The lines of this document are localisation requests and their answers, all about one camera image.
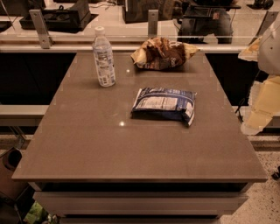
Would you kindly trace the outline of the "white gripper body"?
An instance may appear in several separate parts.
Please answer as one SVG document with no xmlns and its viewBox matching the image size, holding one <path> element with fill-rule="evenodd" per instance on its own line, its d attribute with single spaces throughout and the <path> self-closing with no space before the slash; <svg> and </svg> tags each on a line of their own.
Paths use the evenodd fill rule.
<svg viewBox="0 0 280 224">
<path fill-rule="evenodd" d="M 270 75 L 264 82 L 255 81 L 249 94 L 251 111 L 275 116 L 280 112 L 280 76 Z"/>
</svg>

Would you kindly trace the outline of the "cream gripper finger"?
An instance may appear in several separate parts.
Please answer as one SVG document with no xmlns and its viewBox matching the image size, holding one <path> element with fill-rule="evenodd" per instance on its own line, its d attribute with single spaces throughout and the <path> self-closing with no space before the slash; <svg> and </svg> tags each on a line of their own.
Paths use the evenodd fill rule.
<svg viewBox="0 0 280 224">
<path fill-rule="evenodd" d="M 263 131 L 270 123 L 272 117 L 261 113 L 251 111 L 241 124 L 241 132 L 244 135 L 254 136 Z"/>
<path fill-rule="evenodd" d="M 262 38 L 257 38 L 254 40 L 252 44 L 238 54 L 238 58 L 240 60 L 257 62 L 261 39 Z"/>
</svg>

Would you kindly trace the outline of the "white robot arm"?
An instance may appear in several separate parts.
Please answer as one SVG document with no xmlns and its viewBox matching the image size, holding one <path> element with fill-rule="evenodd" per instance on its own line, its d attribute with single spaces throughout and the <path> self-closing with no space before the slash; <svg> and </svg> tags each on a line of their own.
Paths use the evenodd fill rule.
<svg viewBox="0 0 280 224">
<path fill-rule="evenodd" d="M 253 136 L 280 112 L 280 20 L 273 21 L 238 58 L 255 61 L 258 68 L 269 75 L 263 82 L 254 81 L 249 92 L 249 112 L 245 113 L 241 132 Z"/>
</svg>

